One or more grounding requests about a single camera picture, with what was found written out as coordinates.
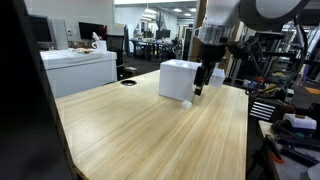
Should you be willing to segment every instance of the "white box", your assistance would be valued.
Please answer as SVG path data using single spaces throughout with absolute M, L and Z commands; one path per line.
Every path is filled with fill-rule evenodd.
M 194 77 L 200 65 L 201 63 L 174 59 L 161 63 L 159 94 L 180 101 L 191 101 L 194 96 Z

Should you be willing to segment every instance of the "floor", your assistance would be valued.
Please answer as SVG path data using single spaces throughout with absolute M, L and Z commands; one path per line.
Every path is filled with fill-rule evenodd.
M 155 70 L 160 69 L 160 63 L 161 61 L 151 61 L 151 60 L 146 60 L 144 58 L 134 58 L 133 56 L 126 56 L 124 55 L 124 65 L 125 67 L 134 67 L 137 68 L 137 75 L 145 74 L 148 72 L 152 72 Z M 231 86 L 230 81 L 225 81 L 225 85 Z M 241 83 L 235 83 L 233 85 L 234 87 L 237 88 L 243 88 Z M 314 101 L 314 99 L 319 99 L 320 98 L 317 96 L 309 96 L 307 95 L 308 92 L 306 89 L 304 89 L 303 86 L 294 86 L 293 87 L 295 91 L 297 91 L 297 96 L 295 97 L 296 103 L 299 103 L 303 106 L 309 107 L 309 102 Z M 248 139 L 247 139 L 247 169 L 249 166 L 253 163 L 253 154 L 255 153 L 256 150 L 260 149 L 262 145 L 262 138 L 260 136 L 260 130 L 258 128 L 258 119 L 249 117 L 248 118 Z M 248 180 L 256 180 L 256 179 L 263 179 L 264 176 L 261 175 L 263 169 L 260 166 L 256 166 L 255 170 L 250 174 L 250 176 L 247 177 Z

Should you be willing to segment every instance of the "black chair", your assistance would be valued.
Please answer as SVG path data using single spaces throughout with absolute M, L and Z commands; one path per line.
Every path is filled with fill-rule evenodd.
M 124 41 L 124 36 L 117 36 L 117 35 L 106 36 L 107 50 L 117 53 L 116 65 L 117 65 L 118 80 L 120 80 L 123 75 L 123 41 Z

